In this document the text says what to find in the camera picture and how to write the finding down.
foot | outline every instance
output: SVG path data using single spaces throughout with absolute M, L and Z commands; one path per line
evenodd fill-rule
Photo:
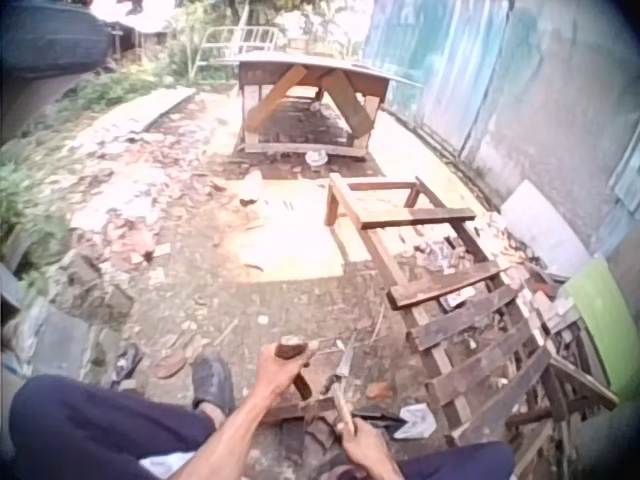
M 225 417 L 235 410 L 231 370 L 217 352 L 205 351 L 196 356 L 191 381 L 194 409 L 206 402 L 218 408 Z

fence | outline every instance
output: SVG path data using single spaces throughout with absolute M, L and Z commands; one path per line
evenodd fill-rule
M 392 82 L 386 104 L 456 154 L 487 91 L 507 0 L 380 0 L 362 61 L 422 87 Z

wooden slat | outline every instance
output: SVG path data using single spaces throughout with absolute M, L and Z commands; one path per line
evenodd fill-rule
M 344 72 L 335 70 L 324 77 L 322 87 L 331 96 L 355 138 L 363 137 L 373 130 L 373 120 L 358 101 L 356 92 Z
M 345 182 L 354 192 L 369 190 L 403 190 L 413 188 L 416 184 L 413 180 L 387 177 L 357 177 L 345 178 Z
M 364 109 L 367 111 L 367 115 L 371 121 L 375 124 L 376 116 L 378 115 L 378 107 L 380 106 L 380 98 L 373 97 L 368 95 L 364 97 Z M 367 148 L 369 145 L 369 138 L 371 137 L 371 132 L 367 133 L 363 137 L 357 138 L 353 142 L 353 146 L 356 148 Z
M 567 411 L 569 415 L 573 415 L 574 413 L 583 412 L 588 408 L 593 408 L 599 403 L 593 398 L 589 397 L 578 397 L 572 398 L 567 402 Z M 548 418 L 552 418 L 553 413 L 551 411 L 550 406 L 539 407 L 535 410 L 525 413 L 515 413 L 507 418 L 505 422 L 505 426 L 507 428 L 515 428 L 520 427 L 522 425 L 528 425 L 530 423 L 536 423 L 541 420 L 546 420 Z
M 513 300 L 517 293 L 505 286 L 488 295 L 472 298 L 467 301 L 467 306 L 410 330 L 409 340 L 417 350 L 432 347 L 495 312 Z
M 458 365 L 449 373 L 427 382 L 430 399 L 442 405 L 463 394 L 467 389 L 487 377 L 492 370 L 504 365 L 529 335 L 531 335 L 529 325 L 522 322 L 500 340 Z
M 597 399 L 609 410 L 618 406 L 618 397 L 611 390 L 603 387 L 593 377 L 581 372 L 566 360 L 554 355 L 550 365 L 560 379 L 573 385 L 583 395 Z
M 513 473 L 516 477 L 519 477 L 524 469 L 535 459 L 538 450 L 542 448 L 552 433 L 553 422 L 545 420 L 540 425 L 536 425 L 536 427 L 525 436 L 524 443 L 515 455 L 516 467 Z
M 364 210 L 360 214 L 360 228 L 407 227 L 434 225 L 451 221 L 467 221 L 476 218 L 470 208 L 390 208 L 388 210 Z
M 245 145 L 244 150 L 247 153 L 306 153 L 324 151 L 328 155 L 340 155 L 342 157 L 364 157 L 367 153 L 367 150 L 364 148 L 323 145 L 320 143 L 254 143 Z
M 391 287 L 387 292 L 387 299 L 393 310 L 413 307 L 486 280 L 507 266 L 502 262 L 491 261 L 471 265 L 454 273 L 435 273 L 425 280 Z
M 493 439 L 497 427 L 509 416 L 517 402 L 538 381 L 551 360 L 548 348 L 540 348 L 518 374 L 478 411 L 466 425 L 451 432 L 457 445 L 482 443 Z
M 302 65 L 291 67 L 262 101 L 251 109 L 247 118 L 245 118 L 245 129 L 249 132 L 255 132 L 260 124 L 271 115 L 271 112 L 273 112 L 278 102 L 287 94 L 289 89 L 296 86 L 306 73 L 307 69 Z

wooden table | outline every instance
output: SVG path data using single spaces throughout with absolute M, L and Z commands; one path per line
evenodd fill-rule
M 313 152 L 363 157 L 380 104 L 391 80 L 406 80 L 380 70 L 335 58 L 285 52 L 250 52 L 223 63 L 239 65 L 243 101 L 243 134 L 246 152 Z M 351 130 L 342 144 L 261 143 L 260 126 L 295 87 L 315 87 L 316 99 L 328 93 Z M 361 102 L 357 94 L 364 97 Z

wooden bench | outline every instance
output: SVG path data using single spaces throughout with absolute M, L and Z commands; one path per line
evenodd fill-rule
M 404 206 L 388 211 L 368 210 L 359 204 L 354 191 L 408 190 Z M 421 195 L 429 208 L 415 208 Z M 475 215 L 470 209 L 448 208 L 420 178 L 342 178 L 331 174 L 328 185 L 325 224 L 333 226 L 342 207 L 356 227 L 387 289 L 387 299 L 407 329 L 407 343 L 420 355 L 426 370 L 430 405 L 440 406 L 447 422 L 450 445 L 464 445 L 500 439 L 507 428 L 522 428 L 538 422 L 528 431 L 516 453 L 516 474 L 535 458 L 551 434 L 553 423 L 567 428 L 572 412 L 594 403 L 615 408 L 617 398 L 593 378 L 556 355 L 546 337 L 540 312 L 531 305 L 532 294 L 525 287 L 526 272 L 493 258 L 480 239 L 465 225 Z M 470 253 L 475 264 L 451 274 L 427 274 L 410 282 L 383 243 L 378 229 L 403 225 L 448 223 Z M 488 293 L 476 294 L 464 307 L 430 318 L 423 304 L 464 287 L 484 283 Z M 501 315 L 502 338 L 460 365 L 452 365 L 443 341 L 471 327 L 489 315 Z M 465 394 L 490 372 L 513 360 L 516 371 L 493 397 L 472 412 Z M 561 383 L 579 392 L 567 398 Z M 526 413 L 513 414 L 526 398 Z

